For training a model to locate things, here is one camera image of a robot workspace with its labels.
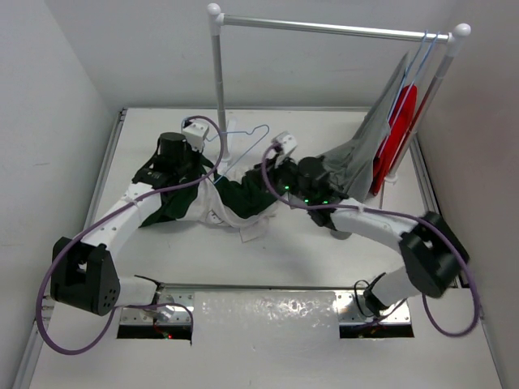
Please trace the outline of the light blue hanger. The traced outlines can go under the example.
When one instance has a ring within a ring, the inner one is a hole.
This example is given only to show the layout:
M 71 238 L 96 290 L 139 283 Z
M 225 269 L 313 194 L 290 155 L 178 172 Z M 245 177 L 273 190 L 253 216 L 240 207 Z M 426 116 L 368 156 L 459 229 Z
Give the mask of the light blue hanger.
M 184 118 L 180 128 L 182 129 L 184 125 L 189 122 L 202 123 L 202 120 L 200 118 Z M 225 136 L 226 146 L 222 148 L 224 154 L 216 170 L 217 177 L 213 178 L 212 182 L 216 184 L 224 177 L 228 177 L 228 174 L 234 171 L 234 167 L 239 165 L 241 160 L 246 157 L 254 148 L 256 148 L 263 141 L 263 139 L 266 138 L 267 135 L 269 135 L 269 132 L 270 127 L 266 123 L 255 126 L 250 130 L 238 129 L 238 119 L 231 117 L 226 123 L 226 129 L 222 131 L 222 134 Z M 207 135 L 205 145 L 219 138 L 219 134 L 214 136 Z M 233 145 L 235 143 L 235 139 L 238 143 L 241 138 L 249 138 L 251 143 L 246 149 L 243 149 L 242 152 L 238 154 L 237 152 L 233 151 Z

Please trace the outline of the green and white t shirt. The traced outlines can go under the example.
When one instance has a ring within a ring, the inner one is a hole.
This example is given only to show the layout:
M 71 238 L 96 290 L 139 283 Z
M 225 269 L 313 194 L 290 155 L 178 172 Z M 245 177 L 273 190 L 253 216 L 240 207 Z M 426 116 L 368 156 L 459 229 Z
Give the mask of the green and white t shirt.
M 265 234 L 277 210 L 277 199 L 261 185 L 241 175 L 237 181 L 214 173 L 195 186 L 162 195 L 165 202 L 143 223 L 195 221 L 211 227 L 238 229 L 243 242 Z

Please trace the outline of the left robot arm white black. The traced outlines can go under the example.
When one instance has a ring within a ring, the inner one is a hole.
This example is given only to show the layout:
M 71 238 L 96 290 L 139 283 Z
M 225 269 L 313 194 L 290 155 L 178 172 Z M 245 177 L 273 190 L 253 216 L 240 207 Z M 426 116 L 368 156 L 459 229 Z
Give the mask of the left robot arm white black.
M 202 151 L 207 129 L 193 123 L 159 136 L 152 157 L 137 171 L 111 217 L 78 242 L 62 237 L 53 248 L 57 266 L 50 281 L 55 301 L 103 316 L 116 306 L 152 304 L 157 283 L 142 276 L 121 278 L 116 259 L 139 228 L 182 219 L 205 174 Z

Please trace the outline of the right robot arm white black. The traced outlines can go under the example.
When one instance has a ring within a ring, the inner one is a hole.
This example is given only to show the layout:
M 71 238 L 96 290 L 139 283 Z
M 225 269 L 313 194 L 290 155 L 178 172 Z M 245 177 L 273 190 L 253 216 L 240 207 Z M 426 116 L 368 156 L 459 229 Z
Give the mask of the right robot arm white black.
M 403 264 L 377 276 L 362 295 L 373 315 L 392 304 L 422 294 L 440 298 L 470 261 L 469 254 L 444 218 L 435 212 L 416 217 L 365 207 L 328 184 L 320 159 L 299 162 L 275 155 L 263 158 L 259 170 L 266 188 L 287 205 L 302 209 L 319 227 L 352 233 L 397 252 Z

